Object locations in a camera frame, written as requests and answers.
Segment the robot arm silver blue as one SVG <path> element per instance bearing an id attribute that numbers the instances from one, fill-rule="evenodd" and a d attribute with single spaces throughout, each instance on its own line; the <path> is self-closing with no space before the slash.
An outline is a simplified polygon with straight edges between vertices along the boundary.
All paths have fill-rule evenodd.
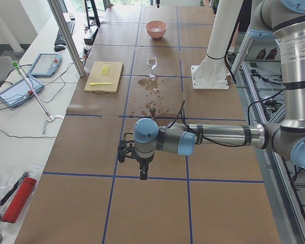
<path id="1" fill-rule="evenodd" d="M 119 162 L 135 159 L 141 179 L 147 179 L 156 151 L 189 156 L 196 145 L 214 143 L 270 150 L 305 169 L 305 1 L 252 1 L 250 31 L 271 32 L 280 41 L 284 120 L 254 126 L 177 122 L 158 126 L 143 118 L 134 125 L 133 139 L 120 141 Z"/>

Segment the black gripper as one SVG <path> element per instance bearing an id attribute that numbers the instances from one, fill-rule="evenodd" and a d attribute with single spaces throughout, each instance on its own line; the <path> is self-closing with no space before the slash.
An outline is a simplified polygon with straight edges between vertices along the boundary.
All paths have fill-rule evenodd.
<path id="1" fill-rule="evenodd" d="M 120 163 L 123 163 L 126 158 L 135 159 L 139 163 L 140 179 L 147 180 L 149 157 L 143 157 L 136 152 L 134 140 L 121 140 L 117 152 L 117 159 Z"/>

